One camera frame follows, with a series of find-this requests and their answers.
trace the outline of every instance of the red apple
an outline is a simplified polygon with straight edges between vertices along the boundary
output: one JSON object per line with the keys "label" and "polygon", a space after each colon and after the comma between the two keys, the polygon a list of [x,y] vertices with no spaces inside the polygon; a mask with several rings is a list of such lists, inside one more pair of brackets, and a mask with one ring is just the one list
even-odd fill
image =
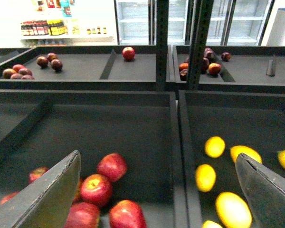
{"label": "red apple", "polygon": [[76,193],[75,193],[75,196],[74,196],[74,200],[73,200],[73,203],[77,203],[80,198],[81,198],[81,186],[82,186],[82,183],[84,182],[84,180],[82,178],[79,179],[79,182],[78,182],[78,185],[77,185],[77,190],[76,190]]}
{"label": "red apple", "polygon": [[58,58],[58,56],[55,54],[55,53],[48,53],[48,55],[47,55],[47,59],[48,59],[48,61],[49,62],[52,62],[52,60],[53,59],[57,59]]}
{"label": "red apple", "polygon": [[81,186],[81,198],[83,201],[92,203],[100,208],[105,206],[111,199],[113,187],[105,176],[93,174],[85,179]]}
{"label": "red apple", "polygon": [[11,78],[11,79],[21,79],[22,77],[23,77],[22,74],[15,73],[15,74],[13,74],[10,78]]}
{"label": "red apple", "polygon": [[9,201],[11,198],[13,198],[14,196],[16,196],[19,193],[19,191],[16,191],[10,195],[7,195],[5,197],[3,197],[3,199],[0,201],[0,205],[2,205],[3,203],[5,203],[6,201]]}
{"label": "red apple", "polygon": [[47,171],[49,170],[49,168],[47,167],[39,167],[35,170],[33,170],[28,177],[28,183],[31,184],[33,183],[35,180],[37,180],[39,177],[41,177],[43,174],[45,174]]}
{"label": "red apple", "polygon": [[224,52],[221,55],[223,61],[228,62],[231,59],[231,54],[229,52]]}
{"label": "red apple", "polygon": [[135,57],[135,50],[133,47],[125,47],[122,51],[122,55],[126,61],[131,61]]}
{"label": "red apple", "polygon": [[77,203],[71,206],[64,228],[97,228],[100,210],[90,203]]}
{"label": "red apple", "polygon": [[31,75],[31,76],[33,76],[33,72],[30,69],[27,69],[27,68],[20,69],[18,73],[22,74],[22,75]]}
{"label": "red apple", "polygon": [[142,208],[131,200],[120,201],[109,213],[111,228],[147,228]]}
{"label": "red apple", "polygon": [[16,64],[13,66],[13,70],[16,71],[16,73],[18,73],[20,71],[20,69],[25,68],[25,66],[21,65],[21,64]]}
{"label": "red apple", "polygon": [[113,183],[118,181],[127,172],[127,164],[120,154],[111,153],[99,162],[97,172],[106,176]]}
{"label": "red apple", "polygon": [[218,63],[211,63],[209,65],[208,71],[211,75],[217,75],[221,70],[221,65]]}

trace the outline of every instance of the store shelf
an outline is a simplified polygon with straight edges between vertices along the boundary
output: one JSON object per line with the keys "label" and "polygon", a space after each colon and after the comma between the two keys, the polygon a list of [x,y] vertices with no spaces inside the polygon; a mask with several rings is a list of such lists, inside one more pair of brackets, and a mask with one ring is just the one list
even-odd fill
{"label": "store shelf", "polygon": [[82,34],[82,35],[67,35],[62,34],[59,36],[51,36],[51,35],[45,35],[45,36],[22,36],[21,39],[76,39],[76,38],[113,38],[112,35],[105,35],[105,34]]}

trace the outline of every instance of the refrigerator door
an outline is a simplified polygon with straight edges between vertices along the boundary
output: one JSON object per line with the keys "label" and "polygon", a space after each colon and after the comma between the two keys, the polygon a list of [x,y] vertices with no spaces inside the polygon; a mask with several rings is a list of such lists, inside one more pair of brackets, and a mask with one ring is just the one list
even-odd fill
{"label": "refrigerator door", "polygon": [[116,0],[119,43],[149,44],[148,0]]}
{"label": "refrigerator door", "polygon": [[258,45],[271,1],[237,0],[228,37],[228,45]]}
{"label": "refrigerator door", "polygon": [[228,2],[229,0],[214,0],[207,46],[219,46],[221,43]]}
{"label": "refrigerator door", "polygon": [[184,45],[188,0],[170,0],[168,44]]}

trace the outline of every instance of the apple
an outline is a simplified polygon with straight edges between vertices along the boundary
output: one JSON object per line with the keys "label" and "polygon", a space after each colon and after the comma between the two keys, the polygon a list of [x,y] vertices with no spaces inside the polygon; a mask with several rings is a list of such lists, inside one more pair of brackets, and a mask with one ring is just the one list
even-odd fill
{"label": "apple", "polygon": [[104,207],[113,194],[113,187],[105,176],[93,174],[87,177],[81,186],[81,198],[100,208]]}
{"label": "apple", "polygon": [[13,74],[10,78],[11,78],[11,79],[21,79],[22,77],[23,77],[22,74],[15,73],[15,74]]}
{"label": "apple", "polygon": [[91,203],[77,203],[71,206],[64,228],[97,228],[100,210]]}
{"label": "apple", "polygon": [[135,50],[133,47],[125,47],[122,51],[122,55],[126,61],[131,61],[135,57]]}
{"label": "apple", "polygon": [[127,172],[127,164],[120,154],[111,153],[99,162],[97,172],[106,176],[111,183],[114,183]]}
{"label": "apple", "polygon": [[5,203],[6,201],[9,201],[11,198],[13,198],[14,196],[16,196],[19,193],[19,191],[16,191],[12,194],[9,194],[5,197],[2,198],[2,200],[0,201],[0,205],[2,205],[3,203]]}
{"label": "apple", "polygon": [[131,200],[122,200],[109,212],[111,228],[147,228],[142,208]]}
{"label": "apple", "polygon": [[209,70],[209,74],[217,75],[220,72],[220,70],[221,70],[221,65],[218,64],[218,63],[211,63],[209,65],[208,70]]}
{"label": "apple", "polygon": [[59,59],[53,59],[51,62],[51,67],[57,72],[62,70],[62,66],[62,62]]}
{"label": "apple", "polygon": [[33,72],[30,69],[27,69],[27,68],[20,69],[18,73],[22,74],[22,75],[31,75],[31,76],[33,76]]}
{"label": "apple", "polygon": [[188,69],[183,69],[180,71],[180,79],[181,81],[187,81]]}
{"label": "apple", "polygon": [[48,61],[51,63],[52,62],[52,60],[53,59],[57,59],[58,58],[58,56],[55,54],[55,53],[53,53],[53,52],[50,52],[50,53],[48,53],[48,55],[47,55],[47,59],[48,59]]}
{"label": "apple", "polygon": [[28,183],[31,184],[49,170],[48,167],[39,167],[33,170],[28,177]]}
{"label": "apple", "polygon": [[21,65],[21,64],[16,64],[13,66],[13,70],[16,71],[16,73],[18,73],[20,71],[20,69],[25,68],[25,66]]}
{"label": "apple", "polygon": [[82,178],[80,178],[78,185],[77,185],[77,190],[76,190],[76,193],[75,193],[75,196],[73,199],[73,203],[77,203],[78,201],[80,201],[80,198],[81,198],[80,191],[81,191],[81,186],[82,186],[83,182],[84,182],[84,180]]}
{"label": "apple", "polygon": [[221,55],[223,61],[228,62],[231,59],[231,54],[229,52],[224,52]]}
{"label": "apple", "polygon": [[203,58],[203,63],[201,66],[201,72],[202,74],[205,74],[209,68],[209,60],[207,58]]}
{"label": "apple", "polygon": [[48,59],[44,56],[40,56],[37,58],[37,64],[41,66],[41,68],[46,68],[48,66]]}
{"label": "apple", "polygon": [[34,80],[35,78],[32,75],[24,75],[21,79]]}
{"label": "apple", "polygon": [[5,69],[2,73],[2,76],[3,78],[5,79],[10,79],[10,77],[13,75],[13,74],[16,74],[17,72],[13,69]]}

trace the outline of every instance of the produce bin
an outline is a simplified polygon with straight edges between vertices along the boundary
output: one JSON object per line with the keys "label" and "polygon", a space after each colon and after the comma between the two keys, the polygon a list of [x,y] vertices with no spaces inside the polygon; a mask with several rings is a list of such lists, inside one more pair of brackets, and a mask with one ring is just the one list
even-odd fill
{"label": "produce bin", "polygon": [[[189,56],[189,46],[173,46],[173,62],[174,62],[174,72],[175,72],[175,82],[177,84],[186,85],[186,81],[181,81],[179,65],[185,61]],[[221,63],[221,60],[215,55],[213,63],[219,63],[222,66],[222,70],[217,76],[213,76],[208,72],[206,74],[200,75],[200,83],[209,83],[209,82],[234,82],[233,77],[230,73],[224,68]]]}
{"label": "produce bin", "polygon": [[[285,94],[285,47],[213,46],[210,48],[216,53],[216,60],[222,64],[222,72],[228,72],[227,75],[230,75],[228,77],[230,80],[219,81],[219,77],[206,80],[203,75],[198,90]],[[172,47],[175,78],[179,89],[186,89],[186,84],[178,81],[177,67],[179,61],[185,60],[189,49],[189,46]],[[229,62],[221,60],[223,52],[231,53]],[[273,54],[276,55],[276,75],[269,77],[266,76],[266,71]]]}
{"label": "produce bin", "polygon": [[118,152],[128,171],[113,184],[100,227],[109,227],[108,211],[123,199],[142,206],[148,227],[188,227],[174,93],[0,90],[1,103],[47,111],[28,124],[31,131],[18,132],[23,139],[14,141],[12,153],[0,152],[0,200],[26,187],[30,171],[51,168],[74,150],[81,153],[83,178]]}
{"label": "produce bin", "polygon": [[[122,46],[36,47],[0,64],[0,89],[156,90],[156,46],[133,46],[134,61],[126,62]],[[63,63],[61,72],[41,69],[36,60],[54,52]],[[23,64],[35,80],[9,80],[2,72]],[[167,86],[174,82],[171,46],[167,53]]]}
{"label": "produce bin", "polygon": [[28,48],[0,48],[0,63],[7,61],[10,58],[13,58],[20,53],[29,50]]}
{"label": "produce bin", "polygon": [[[255,149],[266,167],[285,178],[277,159],[277,151],[285,150],[285,95],[180,90],[179,97],[190,227],[200,228],[205,220],[219,222],[215,200],[221,192],[231,191],[246,200],[230,157],[232,146]],[[204,151],[212,136],[226,142],[223,155],[216,159]],[[199,192],[195,183],[195,169],[205,163],[217,173],[207,193]]]}

